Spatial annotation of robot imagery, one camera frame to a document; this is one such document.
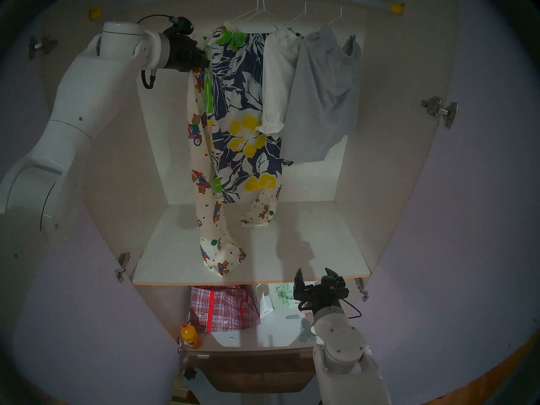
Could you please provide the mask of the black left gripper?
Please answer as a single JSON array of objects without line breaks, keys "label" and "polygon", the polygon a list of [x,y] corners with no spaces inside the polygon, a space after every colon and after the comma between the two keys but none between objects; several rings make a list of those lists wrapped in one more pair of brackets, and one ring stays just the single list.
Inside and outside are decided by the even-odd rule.
[{"label": "black left gripper", "polygon": [[172,34],[168,37],[170,54],[168,69],[189,72],[193,69],[209,68],[210,61],[206,53],[197,47],[197,42],[186,35]]}]

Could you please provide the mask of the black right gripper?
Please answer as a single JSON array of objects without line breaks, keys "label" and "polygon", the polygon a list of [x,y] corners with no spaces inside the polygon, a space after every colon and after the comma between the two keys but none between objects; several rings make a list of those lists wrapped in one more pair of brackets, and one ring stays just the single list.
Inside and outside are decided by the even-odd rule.
[{"label": "black right gripper", "polygon": [[[325,268],[327,276],[339,279],[337,272]],[[294,300],[299,301],[298,310],[318,312],[326,307],[341,307],[340,300],[347,299],[349,289],[334,286],[305,286],[302,269],[298,268],[294,278]]]}]

